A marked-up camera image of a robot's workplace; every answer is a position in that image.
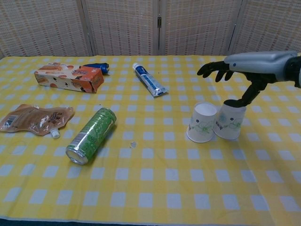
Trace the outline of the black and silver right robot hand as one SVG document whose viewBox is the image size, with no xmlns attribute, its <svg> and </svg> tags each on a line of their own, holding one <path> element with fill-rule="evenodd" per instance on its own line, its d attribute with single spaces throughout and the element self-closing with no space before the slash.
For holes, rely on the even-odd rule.
<svg viewBox="0 0 301 226">
<path fill-rule="evenodd" d="M 203 65 L 197 75 L 207 78 L 213 72 L 217 72 L 216 82 L 222 78 L 228 81 L 233 73 L 241 73 L 251 82 L 240 99 L 224 101 L 225 105 L 235 108 L 251 104 L 268 84 L 293 81 L 295 87 L 301 87 L 301 57 L 296 51 L 233 54 L 225 57 L 222 61 Z"/>
</svg>

